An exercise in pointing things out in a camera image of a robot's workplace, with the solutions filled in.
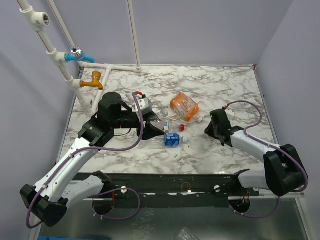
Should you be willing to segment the blue label water bottle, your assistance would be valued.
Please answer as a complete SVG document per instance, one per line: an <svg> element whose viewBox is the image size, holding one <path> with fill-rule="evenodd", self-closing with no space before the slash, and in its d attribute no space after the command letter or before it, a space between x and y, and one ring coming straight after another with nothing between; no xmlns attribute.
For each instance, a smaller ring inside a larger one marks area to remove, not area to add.
<svg viewBox="0 0 320 240"><path fill-rule="evenodd" d="M188 139L178 133L165 133L162 136L157 136L149 140L141 140L137 145L139 149L161 150L173 149L186 144Z"/></svg>

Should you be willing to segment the clear bottle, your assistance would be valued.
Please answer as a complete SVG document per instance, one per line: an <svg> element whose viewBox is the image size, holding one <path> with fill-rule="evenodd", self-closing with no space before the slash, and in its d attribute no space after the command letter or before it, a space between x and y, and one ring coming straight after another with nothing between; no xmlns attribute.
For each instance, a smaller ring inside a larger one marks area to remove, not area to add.
<svg viewBox="0 0 320 240"><path fill-rule="evenodd" d="M151 117L151 122L154 123L161 123L165 122L169 119L169 111L167 109L162 109L158 113L156 113L154 116Z"/></svg>

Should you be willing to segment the red bottle cap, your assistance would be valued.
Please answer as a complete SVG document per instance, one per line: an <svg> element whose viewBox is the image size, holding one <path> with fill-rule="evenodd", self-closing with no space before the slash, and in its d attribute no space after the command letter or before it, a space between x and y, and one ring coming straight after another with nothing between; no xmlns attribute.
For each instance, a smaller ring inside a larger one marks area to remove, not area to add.
<svg viewBox="0 0 320 240"><path fill-rule="evenodd" d="M180 125L179 125L179 130L180 130L181 132L183 132L183 131L185 130L185 125L184 125L184 124L180 124Z"/></svg>

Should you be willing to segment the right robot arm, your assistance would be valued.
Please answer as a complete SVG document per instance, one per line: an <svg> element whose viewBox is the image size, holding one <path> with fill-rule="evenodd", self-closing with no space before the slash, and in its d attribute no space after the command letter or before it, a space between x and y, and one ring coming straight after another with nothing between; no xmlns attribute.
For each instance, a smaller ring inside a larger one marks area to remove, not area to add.
<svg viewBox="0 0 320 240"><path fill-rule="evenodd" d="M222 146L237 148L261 161L264 170L244 170L230 183L230 191L241 196L250 188L270 190L278 197L306 186L308 175L296 148L278 145L245 134L239 126L231 126L224 108L212 110L211 121L204 133L220 141Z"/></svg>

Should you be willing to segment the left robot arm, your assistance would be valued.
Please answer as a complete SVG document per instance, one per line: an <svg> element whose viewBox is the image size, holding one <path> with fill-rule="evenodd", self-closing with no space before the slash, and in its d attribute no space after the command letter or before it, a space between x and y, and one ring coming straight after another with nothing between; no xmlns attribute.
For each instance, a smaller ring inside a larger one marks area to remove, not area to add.
<svg viewBox="0 0 320 240"><path fill-rule="evenodd" d="M55 226L72 205L91 196L107 197L111 191L107 176L93 173L87 179L69 186L81 168L99 151L126 152L135 148L140 141L164 135L164 132L151 124L153 112L151 100L141 92L132 93L135 108L129 107L122 96L107 92L98 103L97 112L86 122L78 133L68 152L38 182L26 184L20 196L27 207L26 226L31 225L34 214L41 224ZM116 129L136 129L137 140L124 148L108 148L106 144L115 136Z"/></svg>

